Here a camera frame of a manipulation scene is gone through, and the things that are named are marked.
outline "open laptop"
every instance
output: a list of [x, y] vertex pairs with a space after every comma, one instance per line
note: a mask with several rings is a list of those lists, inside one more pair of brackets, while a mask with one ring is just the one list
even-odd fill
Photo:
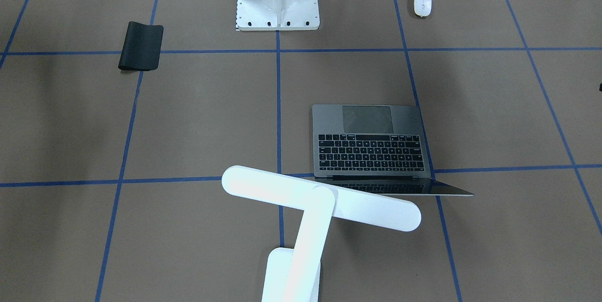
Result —
[[387, 196], [473, 195], [432, 180], [417, 107], [315, 104], [312, 120], [318, 182]]

